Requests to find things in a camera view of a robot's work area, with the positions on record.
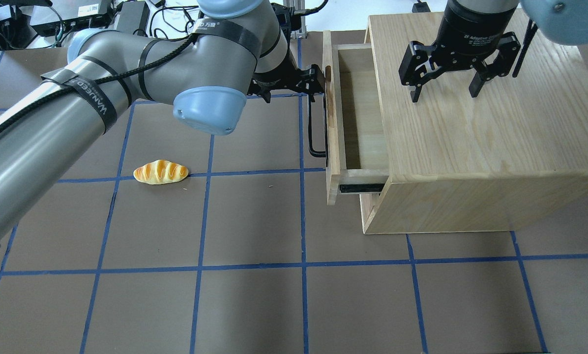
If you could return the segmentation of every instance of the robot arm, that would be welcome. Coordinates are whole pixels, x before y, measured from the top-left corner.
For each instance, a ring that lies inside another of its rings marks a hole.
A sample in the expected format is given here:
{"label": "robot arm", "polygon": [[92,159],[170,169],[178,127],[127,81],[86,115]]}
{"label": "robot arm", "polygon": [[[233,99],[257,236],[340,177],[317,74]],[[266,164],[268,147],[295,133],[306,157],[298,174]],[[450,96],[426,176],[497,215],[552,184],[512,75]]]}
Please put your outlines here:
{"label": "robot arm", "polygon": [[225,135],[237,124],[251,81],[267,100],[271,89],[289,85],[322,92],[322,84],[312,83],[319,78],[307,84],[301,78],[310,72],[294,64],[268,0],[199,4],[206,18],[182,44],[81,31],[67,67],[46,74],[0,116],[0,238],[135,99],[174,105],[183,123]]}

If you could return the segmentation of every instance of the bread roll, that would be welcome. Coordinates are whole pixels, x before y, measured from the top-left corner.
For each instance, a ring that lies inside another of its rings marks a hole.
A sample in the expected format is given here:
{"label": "bread roll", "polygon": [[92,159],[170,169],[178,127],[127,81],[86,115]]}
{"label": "bread roll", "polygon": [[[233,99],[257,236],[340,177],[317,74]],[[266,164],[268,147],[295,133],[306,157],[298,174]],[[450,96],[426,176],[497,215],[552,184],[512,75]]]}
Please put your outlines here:
{"label": "bread roll", "polygon": [[167,160],[156,160],[137,168],[132,175],[142,183],[165,184],[182,181],[189,175],[189,169]]}

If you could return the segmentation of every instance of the wooden box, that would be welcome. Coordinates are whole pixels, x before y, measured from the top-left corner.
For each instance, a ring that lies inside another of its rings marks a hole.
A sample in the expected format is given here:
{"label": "wooden box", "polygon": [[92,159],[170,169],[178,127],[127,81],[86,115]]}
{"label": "wooden box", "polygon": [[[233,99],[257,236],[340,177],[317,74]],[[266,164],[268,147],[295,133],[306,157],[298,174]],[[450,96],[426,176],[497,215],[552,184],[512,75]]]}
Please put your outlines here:
{"label": "wooden box", "polygon": [[[577,47],[539,32],[518,78],[495,78],[474,99],[473,70],[445,73],[412,103],[399,65],[410,40],[434,41],[441,18],[370,16],[370,43],[357,45],[325,33],[328,204],[362,193],[366,234],[505,231],[588,194]],[[527,22],[517,11],[508,30],[523,38]]]}

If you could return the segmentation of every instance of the floor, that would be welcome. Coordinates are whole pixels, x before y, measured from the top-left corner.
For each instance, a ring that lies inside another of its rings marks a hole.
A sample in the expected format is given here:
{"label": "floor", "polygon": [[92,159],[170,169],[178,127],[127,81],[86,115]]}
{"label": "floor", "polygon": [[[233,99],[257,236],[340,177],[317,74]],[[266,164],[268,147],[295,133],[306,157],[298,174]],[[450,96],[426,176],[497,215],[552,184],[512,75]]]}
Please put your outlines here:
{"label": "floor", "polygon": [[[0,53],[0,112],[64,62]],[[511,233],[364,236],[356,196],[325,204],[305,99],[249,99],[227,137],[132,105],[2,240],[0,354],[588,353],[588,196]],[[191,177],[137,183],[155,159]]]}

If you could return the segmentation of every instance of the cable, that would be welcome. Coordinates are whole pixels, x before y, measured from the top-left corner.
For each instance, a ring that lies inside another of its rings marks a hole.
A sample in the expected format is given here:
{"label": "cable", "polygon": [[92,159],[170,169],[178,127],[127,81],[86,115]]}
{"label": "cable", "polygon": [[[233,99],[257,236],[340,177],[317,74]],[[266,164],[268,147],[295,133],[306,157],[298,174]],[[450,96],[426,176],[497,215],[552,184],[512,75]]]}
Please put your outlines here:
{"label": "cable", "polygon": [[170,38],[168,37],[168,34],[166,34],[164,30],[162,30],[162,29],[159,29],[159,27],[157,27],[156,29],[154,29],[154,38],[158,38],[158,37],[156,36],[156,31],[161,31],[161,32],[163,33],[163,35],[165,36],[165,39],[170,39]]}
{"label": "cable", "polygon": [[132,35],[135,35],[135,34],[139,33],[140,31],[143,32],[143,34],[145,34],[147,37],[147,32],[143,29],[135,29],[134,31],[132,31]]}
{"label": "cable", "polygon": [[[148,63],[144,66],[137,67],[136,69],[128,70],[128,71],[123,72],[121,74],[116,74],[116,75],[106,76],[104,78],[95,79],[94,82],[97,85],[100,85],[103,83],[118,81],[121,79],[128,78],[129,76],[139,74],[139,72],[144,72],[146,70],[150,70],[150,69],[154,69],[155,67],[159,67],[160,65],[163,65],[164,63],[167,63],[170,60],[176,58],[179,54],[181,54],[182,50],[189,47],[192,43],[195,43],[197,38],[198,38],[197,34],[195,34],[195,33],[190,34],[185,42],[183,42],[181,45],[179,45],[176,49],[172,50],[170,53],[166,54],[166,56],[164,56],[163,58],[155,60],[155,61]],[[13,114],[11,117],[6,119],[0,125],[0,134],[4,130],[9,128],[11,125],[16,123],[20,119],[22,119],[26,114],[29,114],[29,112],[32,112],[33,110],[35,110],[38,107],[41,107],[42,105],[45,105],[45,103],[48,103],[56,98],[59,98],[59,97],[64,96],[70,92],[73,92],[74,90],[75,89],[72,87],[62,88],[62,89],[56,90],[56,91],[48,94],[47,96],[43,96],[32,103],[29,103],[29,105],[27,105],[26,107],[23,107],[21,110],[19,110],[15,114]]]}
{"label": "cable", "polygon": [[[152,25],[153,25],[153,22],[154,22],[154,17],[156,16],[156,14],[158,14],[158,13],[160,13],[160,12],[164,11],[164,10],[185,11],[185,10],[191,10],[191,9],[197,9],[197,8],[198,8],[197,6],[170,6],[170,7],[165,7],[165,6],[164,6],[164,7],[160,8],[160,9],[156,10],[156,11],[155,11],[155,12],[152,14],[152,16],[150,17],[150,25],[148,26],[148,33],[149,33],[149,35],[150,35],[150,36],[154,36],[154,33],[152,33]],[[170,23],[168,23],[168,22],[165,20],[165,18],[163,18],[163,21],[164,21],[166,24],[170,25]],[[181,33],[186,33],[185,31],[178,30],[178,29],[176,29],[176,28],[175,28],[175,27],[173,27],[173,26],[171,26],[171,27],[172,27],[173,29],[177,30],[178,32],[181,32]]]}
{"label": "cable", "polygon": [[301,14],[301,16],[307,16],[308,14],[317,13],[318,11],[322,10],[323,7],[325,7],[327,2],[328,2],[328,0],[323,0],[323,2],[318,7],[314,7],[313,9],[305,10],[305,12],[303,14]]}

